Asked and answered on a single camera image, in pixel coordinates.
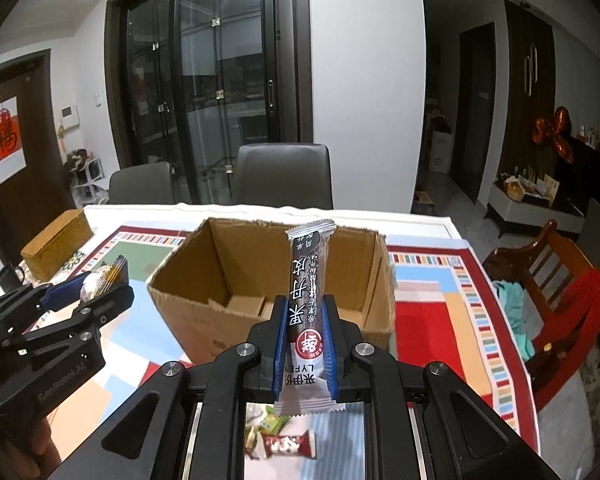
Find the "sliding glass door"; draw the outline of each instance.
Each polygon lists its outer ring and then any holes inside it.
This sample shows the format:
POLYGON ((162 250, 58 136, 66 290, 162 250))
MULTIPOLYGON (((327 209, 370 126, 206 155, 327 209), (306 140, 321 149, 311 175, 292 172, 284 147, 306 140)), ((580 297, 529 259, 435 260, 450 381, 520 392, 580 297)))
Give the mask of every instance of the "sliding glass door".
POLYGON ((263 0, 177 0, 186 129, 203 203, 231 203, 243 144, 274 140, 267 122, 263 0))
POLYGON ((129 9, 126 56, 132 117, 142 163, 171 163, 180 200, 191 202, 173 113, 169 49, 170 0, 145 0, 129 9))
POLYGON ((274 0, 144 0, 128 10, 140 163, 168 160, 182 199, 228 205, 238 149, 280 140, 274 0))

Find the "wooden door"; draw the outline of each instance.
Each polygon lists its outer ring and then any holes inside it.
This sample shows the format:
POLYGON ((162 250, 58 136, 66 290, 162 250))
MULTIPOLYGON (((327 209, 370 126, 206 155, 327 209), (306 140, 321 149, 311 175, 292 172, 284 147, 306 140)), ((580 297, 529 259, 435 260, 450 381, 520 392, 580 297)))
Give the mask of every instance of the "wooden door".
POLYGON ((460 34, 458 116, 451 178, 475 202, 487 160, 496 85, 493 22, 460 34))
POLYGON ((546 150, 532 140, 535 120, 553 121, 555 50, 551 25, 505 0, 509 31, 509 106, 498 172, 532 167, 546 150))
POLYGON ((8 145, 20 142, 22 153, 19 155, 24 155, 25 164, 8 178, 5 176, 21 166, 17 163, 11 169, 0 166, 0 259, 3 262, 18 263, 24 245, 60 213, 75 207, 62 172, 51 107, 48 60, 49 54, 45 51, 39 57, 0 70, 1 121, 6 117, 4 110, 13 110, 13 98, 17 111, 12 123, 15 126, 8 127, 8 135, 3 134, 0 142, 8 145))

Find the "human hand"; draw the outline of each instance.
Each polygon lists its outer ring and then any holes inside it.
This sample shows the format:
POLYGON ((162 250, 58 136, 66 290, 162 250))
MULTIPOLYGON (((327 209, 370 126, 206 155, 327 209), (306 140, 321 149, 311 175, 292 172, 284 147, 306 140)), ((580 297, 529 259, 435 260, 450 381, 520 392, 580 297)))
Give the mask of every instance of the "human hand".
POLYGON ((31 455, 26 455, 11 442, 2 444, 11 466, 24 480, 46 479, 61 462, 56 445, 51 440, 51 427, 46 418, 33 428, 30 446, 31 455))

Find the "mug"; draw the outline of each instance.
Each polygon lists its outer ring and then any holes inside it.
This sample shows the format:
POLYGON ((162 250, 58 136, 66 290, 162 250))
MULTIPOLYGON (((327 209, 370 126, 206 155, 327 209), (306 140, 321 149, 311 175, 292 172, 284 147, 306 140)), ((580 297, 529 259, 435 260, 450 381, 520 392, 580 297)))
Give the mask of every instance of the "mug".
POLYGON ((0 269, 0 288, 5 294, 12 292, 22 286, 24 281, 24 270, 20 266, 14 266, 13 264, 6 264, 0 269))

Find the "dining table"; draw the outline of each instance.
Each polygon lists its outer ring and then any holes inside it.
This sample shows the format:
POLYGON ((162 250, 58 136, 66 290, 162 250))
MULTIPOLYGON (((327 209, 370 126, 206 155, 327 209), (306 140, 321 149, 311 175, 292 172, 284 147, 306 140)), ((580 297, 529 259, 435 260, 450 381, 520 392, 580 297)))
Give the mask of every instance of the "dining table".
MULTIPOLYGON (((355 210, 272 208, 251 205, 88 205, 93 236, 51 279, 60 283, 118 254, 129 262, 135 299, 101 329, 106 364, 48 416, 62 459, 117 409, 161 364, 195 365, 171 335, 146 290, 151 273, 208 218, 299 225, 333 219, 337 226, 373 230, 385 237, 395 274, 395 332, 389 350, 423 366, 447 362, 540 454, 538 418, 530 378, 502 306, 480 262, 450 218, 355 210)), ((28 269, 26 276, 34 285, 28 269)), ((33 329, 71 315, 75 305, 47 312, 33 329)), ((317 458, 245 458, 246 479, 364 478, 363 412, 296 416, 283 434, 315 432, 317 458)), ((422 448, 418 449, 425 478, 422 448)))

